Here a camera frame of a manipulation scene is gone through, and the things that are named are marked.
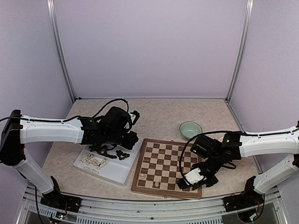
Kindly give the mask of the white plastic divided tray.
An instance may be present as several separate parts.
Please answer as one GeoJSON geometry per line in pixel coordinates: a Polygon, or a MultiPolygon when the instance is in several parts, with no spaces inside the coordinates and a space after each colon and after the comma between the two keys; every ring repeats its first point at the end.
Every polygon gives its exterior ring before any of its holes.
{"type": "Polygon", "coordinates": [[[78,170],[85,172],[91,176],[105,180],[107,182],[111,182],[113,184],[125,186],[127,184],[129,174],[132,171],[135,162],[137,161],[137,157],[141,149],[142,142],[143,142],[143,138],[139,138],[139,140],[133,146],[132,150],[128,150],[121,146],[117,146],[114,150],[108,152],[108,154],[115,155],[115,156],[117,155],[116,152],[117,150],[121,150],[123,153],[129,154],[129,157],[123,160],[120,160],[119,157],[115,159],[111,159],[102,156],[96,152],[91,152],[89,146],[87,145],[81,151],[81,153],[79,154],[78,158],[75,160],[73,165],[78,170]],[[84,164],[80,161],[83,158],[83,156],[86,154],[93,154],[95,157],[99,159],[106,159],[109,161],[109,163],[100,170],[99,175],[92,174],[83,169],[84,164]]]}

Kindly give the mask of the wooden chess board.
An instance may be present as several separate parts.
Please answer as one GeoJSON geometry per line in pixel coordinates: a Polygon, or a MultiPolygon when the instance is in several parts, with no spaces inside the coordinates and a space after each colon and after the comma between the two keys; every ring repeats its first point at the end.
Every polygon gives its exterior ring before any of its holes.
{"type": "Polygon", "coordinates": [[[199,199],[202,189],[179,189],[177,182],[182,178],[179,159],[185,143],[144,139],[140,149],[131,191],[152,196],[164,196],[179,199],[199,199]]]}

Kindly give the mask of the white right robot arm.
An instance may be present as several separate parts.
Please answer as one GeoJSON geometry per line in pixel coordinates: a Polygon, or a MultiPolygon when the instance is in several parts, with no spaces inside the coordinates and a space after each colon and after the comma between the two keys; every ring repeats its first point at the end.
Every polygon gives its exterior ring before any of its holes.
{"type": "Polygon", "coordinates": [[[246,133],[228,132],[222,140],[205,134],[197,137],[191,151],[204,162],[194,164],[185,175],[187,183],[194,188],[211,187],[218,182],[215,174],[226,163],[255,155],[287,154],[268,171],[249,178],[244,191],[223,199],[226,211],[244,209],[263,203],[263,195],[272,187],[299,172],[299,127],[274,132],[246,133]]]}

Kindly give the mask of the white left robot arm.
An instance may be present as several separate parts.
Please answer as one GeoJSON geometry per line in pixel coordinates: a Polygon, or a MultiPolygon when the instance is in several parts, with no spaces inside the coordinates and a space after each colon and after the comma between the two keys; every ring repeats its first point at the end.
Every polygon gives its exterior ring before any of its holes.
{"type": "Polygon", "coordinates": [[[80,145],[120,145],[131,150],[138,141],[131,128],[140,114],[113,106],[99,117],[74,116],[70,119],[38,119],[13,110],[1,134],[0,161],[15,168],[42,193],[41,204],[77,212],[81,198],[61,193],[53,176],[47,176],[32,159],[25,145],[33,142],[69,142],[80,145]]]}

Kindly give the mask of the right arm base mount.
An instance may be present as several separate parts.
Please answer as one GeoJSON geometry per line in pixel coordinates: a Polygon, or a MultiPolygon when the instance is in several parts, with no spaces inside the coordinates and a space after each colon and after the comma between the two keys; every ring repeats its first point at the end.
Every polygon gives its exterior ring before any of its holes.
{"type": "Polygon", "coordinates": [[[226,212],[241,210],[248,207],[263,204],[263,195],[256,192],[231,195],[223,198],[226,212]]]}

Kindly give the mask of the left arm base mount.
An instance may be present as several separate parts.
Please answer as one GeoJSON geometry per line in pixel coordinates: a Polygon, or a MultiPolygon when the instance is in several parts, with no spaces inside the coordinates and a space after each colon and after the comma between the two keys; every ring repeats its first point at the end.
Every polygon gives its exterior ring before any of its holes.
{"type": "Polygon", "coordinates": [[[50,192],[41,198],[41,204],[52,208],[78,213],[82,199],[76,196],[64,195],[59,192],[50,192]]]}

